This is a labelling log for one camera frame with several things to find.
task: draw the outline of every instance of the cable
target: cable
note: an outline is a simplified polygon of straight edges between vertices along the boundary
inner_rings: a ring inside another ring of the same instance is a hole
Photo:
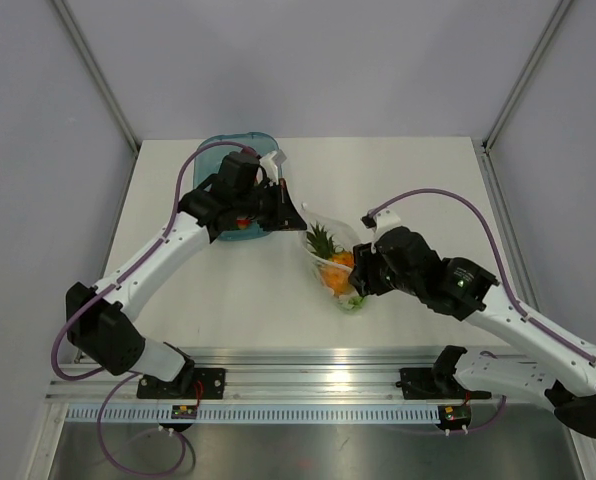
[[[470,392],[469,390],[467,390],[467,391],[465,392],[465,401],[464,401],[464,402],[462,402],[462,403],[460,404],[460,406],[461,406],[461,407],[464,407],[465,405],[467,405],[467,404],[469,403],[469,400],[471,400],[471,392]]]
[[[111,391],[107,394],[107,397],[105,397],[105,400],[102,402],[102,405],[100,406],[100,410],[98,411],[98,415],[96,417],[96,435],[98,436],[98,443],[100,444],[100,449],[102,450],[102,453],[105,456],[105,458],[107,459],[107,461],[109,463],[111,463],[114,467],[116,467],[118,470],[120,470],[121,472],[128,473],[129,475],[136,475],[139,477],[144,477],[144,478],[164,478],[164,477],[171,475],[176,470],[178,470],[180,465],[182,465],[183,460],[185,459],[185,453],[187,452],[187,445],[188,445],[189,441],[187,440],[187,438],[185,438],[184,435],[176,432],[175,430],[171,430],[171,429],[169,430],[170,435],[174,435],[180,441],[180,446],[182,447],[182,451],[180,452],[180,457],[178,458],[176,463],[171,468],[168,468],[167,470],[164,470],[164,471],[158,472],[158,473],[140,472],[138,470],[133,470],[133,469],[126,467],[123,464],[119,463],[113,457],[111,452],[107,449],[107,446],[105,445],[105,441],[102,436],[102,417],[105,412],[105,408],[107,407],[107,404],[111,400],[111,397],[114,396],[114,394],[120,389],[120,387],[125,385],[130,380],[133,380],[138,375],[140,375],[140,374],[134,373],[132,375],[129,375],[127,378],[121,380],[120,382],[118,382],[118,385],[116,385],[114,388],[111,389]],[[144,432],[141,432],[138,436],[146,435],[147,432],[152,432],[152,431],[158,432],[158,431],[160,431],[160,429],[153,428],[153,429],[145,430]]]
[[[500,397],[500,402],[498,402],[498,406],[496,408],[496,413],[494,413],[489,420],[487,420],[482,425],[478,425],[477,427],[469,428],[467,430],[450,430],[449,433],[443,430],[412,430],[409,428],[402,428],[398,429],[399,432],[403,433],[410,433],[412,435],[423,435],[423,436],[454,436],[454,435],[466,435],[468,433],[478,433],[482,432],[483,430],[492,427],[500,420],[502,414],[507,410],[507,397],[504,395]]]
[[[94,296],[91,300],[89,300],[87,303],[85,303],[82,307],[80,307],[76,311],[76,313],[74,313],[69,318],[69,320],[67,320],[67,322],[62,326],[62,328],[59,330],[58,334],[56,335],[54,343],[51,347],[51,368],[53,369],[56,376],[58,376],[60,379],[66,380],[66,381],[83,380],[85,378],[92,377],[92,376],[104,371],[104,368],[99,367],[99,368],[95,368],[93,370],[90,370],[89,372],[86,372],[86,373],[83,373],[80,375],[69,375],[69,374],[65,373],[60,368],[60,364],[58,362],[58,350],[60,349],[60,344],[62,343],[63,338],[65,337],[65,335],[67,335],[67,332],[71,329],[71,327],[73,327],[74,324],[80,319],[80,317],[82,317],[82,315],[92,307],[92,305],[98,303],[98,301],[100,301],[102,298],[104,298],[106,295],[108,295],[111,291],[113,291],[114,288],[118,288],[125,280],[127,280],[127,278],[132,273],[134,273],[138,268],[140,268],[140,266],[142,264],[144,264],[156,252],[156,250],[158,250],[158,248],[160,248],[160,246],[163,243],[165,243],[165,239],[169,236],[169,233],[171,232],[171,230],[174,226],[174,222],[176,221],[176,215],[178,214],[178,200],[180,199],[180,190],[182,189],[182,180],[185,176],[185,171],[187,170],[187,167],[189,167],[191,162],[201,153],[209,150],[210,148],[221,147],[221,146],[238,147],[238,148],[241,148],[247,152],[253,152],[254,154],[256,154],[255,150],[253,150],[251,147],[248,147],[247,145],[244,145],[244,144],[238,143],[238,142],[232,142],[232,141],[225,140],[225,141],[220,141],[220,142],[208,143],[207,145],[200,147],[198,150],[196,150],[194,153],[192,153],[189,156],[189,158],[185,161],[185,163],[182,164],[182,167],[180,168],[180,172],[178,172],[178,178],[176,179],[176,190],[174,193],[174,204],[171,209],[169,221],[167,222],[165,231],[163,232],[162,236],[160,238],[158,238],[154,242],[154,244],[151,247],[149,247],[149,249],[138,260],[136,260],[134,262],[133,265],[131,265],[122,275],[120,275],[116,279],[116,283],[112,283],[111,285],[109,285],[108,287],[103,289],[101,292],[96,294],[96,296]]]
[[[196,411],[198,411],[200,408],[200,399],[205,393],[205,387],[202,385],[200,380],[196,380],[196,383],[194,384],[194,390],[196,390]]]
[[[531,325],[533,325],[534,327],[536,327],[537,329],[539,329],[540,331],[545,333],[547,336],[551,337],[552,339],[554,339],[556,342],[560,343],[561,345],[567,347],[572,352],[580,355],[582,358],[587,360],[589,363],[596,365],[596,356],[591,355],[590,353],[587,353],[585,350],[578,347],[578,345],[570,342],[569,340],[564,338],[562,335],[551,330],[546,325],[543,325],[538,320],[536,320],[534,317],[529,315],[529,312],[527,312],[522,307],[522,305],[516,298],[513,289],[511,288],[511,283],[509,282],[509,278],[507,277],[507,273],[505,272],[505,267],[502,263],[502,257],[500,256],[500,250],[498,249],[498,246],[496,245],[496,240],[495,240],[494,235],[491,231],[491,228],[487,224],[487,220],[485,220],[485,217],[480,212],[480,210],[478,210],[478,208],[473,203],[471,203],[469,200],[467,200],[466,198],[461,197],[460,195],[458,195],[456,193],[449,192],[447,190],[442,190],[439,188],[420,188],[417,190],[411,190],[409,192],[402,193],[402,194],[392,198],[391,200],[387,200],[382,205],[374,208],[373,210],[370,210],[368,215],[370,217],[374,217],[378,212],[380,212],[381,210],[384,210],[385,208],[389,207],[390,205],[393,205],[394,203],[396,203],[399,200],[403,200],[405,198],[412,197],[414,195],[424,194],[424,193],[433,193],[433,194],[443,195],[445,197],[453,198],[454,200],[458,200],[460,203],[465,205],[469,210],[471,210],[474,213],[474,215],[476,215],[476,217],[480,221],[480,224],[482,225],[483,229],[485,230],[485,234],[487,235],[487,239],[489,240],[489,245],[491,246],[491,250],[494,254],[494,259],[496,260],[496,266],[498,267],[498,271],[500,272],[500,278],[502,280],[503,288],[505,289],[505,292],[507,293],[507,297],[509,298],[509,301],[511,302],[514,309],[528,323],[530,323]]]
[[[115,457],[117,454],[119,454],[123,450],[129,448],[134,442],[140,440],[143,437],[149,437],[154,433],[163,433],[163,432],[161,432],[160,429],[158,429],[158,428],[150,428],[147,430],[142,430],[141,432],[136,433],[133,437],[131,437],[129,440],[127,440],[119,448],[117,448],[116,450],[114,450],[113,452],[110,452],[110,453],[113,457]],[[187,448],[189,449],[189,453],[191,454],[191,465],[190,465],[189,471],[187,473],[185,473],[186,475],[189,475],[193,471],[194,467],[196,466],[196,451],[194,450],[194,447],[191,444],[191,442],[189,441],[189,439],[184,435],[183,435],[183,438],[185,440],[185,444],[187,445]],[[85,468],[92,468],[97,465],[100,465],[103,462],[107,462],[107,458],[104,455],[101,458],[93,460],[93,461],[89,461],[89,462],[80,461],[82,466]]]

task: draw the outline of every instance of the gray wall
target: gray wall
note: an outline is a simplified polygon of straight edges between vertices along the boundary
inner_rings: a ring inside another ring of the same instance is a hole
[[[0,479],[29,451],[64,293],[91,282],[132,161],[42,0],[0,0]]]
[[[142,138],[483,137],[556,0],[69,0]]]
[[[494,162],[544,313],[596,342],[596,1],[574,4]]]

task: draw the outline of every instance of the plastic bag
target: plastic bag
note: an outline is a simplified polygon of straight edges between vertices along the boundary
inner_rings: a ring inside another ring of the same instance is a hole
[[[311,273],[342,310],[360,310],[366,298],[349,284],[352,250],[360,238],[346,223],[311,212],[304,203],[300,213],[307,222],[307,231],[300,232],[300,245]]]

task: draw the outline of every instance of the white table surface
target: white table surface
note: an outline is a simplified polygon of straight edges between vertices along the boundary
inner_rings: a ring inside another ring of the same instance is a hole
[[[166,222],[178,170],[199,143],[143,143],[109,271]],[[360,222],[369,208],[410,189],[439,187],[475,203],[501,244],[469,138],[284,138],[278,143],[289,158],[283,168],[294,203],[307,202],[311,210],[350,224],[363,241],[371,238]],[[190,169],[185,186],[191,185]],[[480,224],[461,204],[424,195],[401,201],[393,210],[441,257],[463,256],[498,273]],[[181,265],[151,298],[136,325],[143,335],[180,347],[505,345],[399,292],[370,298],[358,314],[340,312],[308,273],[293,232],[215,242]]]

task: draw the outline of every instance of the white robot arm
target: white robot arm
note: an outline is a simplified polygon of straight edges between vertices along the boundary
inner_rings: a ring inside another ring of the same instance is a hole
[[[525,400],[596,438],[596,345],[510,298],[509,285],[474,262],[441,260],[395,213],[383,211],[363,222],[375,233],[372,243],[354,247],[350,282],[361,295],[412,294],[433,311],[480,327],[536,362],[448,346],[431,369],[437,393],[455,398],[486,391]]]
[[[265,231],[307,228],[279,177],[284,159],[280,151],[262,158],[249,151],[230,153],[217,174],[180,199],[175,216],[125,265],[91,288],[71,287],[66,295],[69,341],[113,375],[142,373],[170,383],[174,394],[189,392],[193,360],[171,345],[144,338],[133,322],[180,265],[243,220],[257,221]]]
[[[171,395],[189,393],[193,360],[171,345],[144,338],[133,322],[182,263],[243,219],[257,221],[265,231],[307,228],[278,174],[284,158],[282,152],[263,158],[245,150],[230,153],[218,174],[184,195],[169,223],[125,265],[93,287],[77,283],[69,289],[64,327],[69,341],[113,375],[142,373],[165,382]],[[361,295],[412,294],[433,311],[491,332],[536,362],[448,346],[431,369],[436,393],[456,398],[486,391],[526,400],[596,438],[596,346],[518,302],[504,277],[501,286],[470,260],[441,260],[397,215],[375,212],[363,218],[374,229],[373,241],[354,247],[349,281]],[[58,368],[57,345],[54,370],[61,378],[79,379]]]

